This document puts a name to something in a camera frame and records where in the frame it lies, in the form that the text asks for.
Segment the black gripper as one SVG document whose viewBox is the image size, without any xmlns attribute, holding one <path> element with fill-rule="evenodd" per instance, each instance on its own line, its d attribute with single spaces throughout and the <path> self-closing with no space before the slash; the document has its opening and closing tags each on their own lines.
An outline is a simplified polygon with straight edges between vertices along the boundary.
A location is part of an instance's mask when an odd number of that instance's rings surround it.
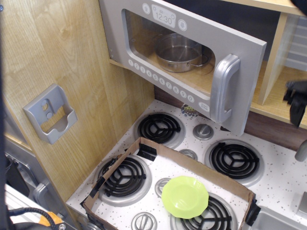
<svg viewBox="0 0 307 230">
<path fill-rule="evenodd" d="M 299 127 L 307 106 L 307 81 L 288 81 L 285 86 L 283 100 L 291 105 L 290 122 Z"/>
</svg>

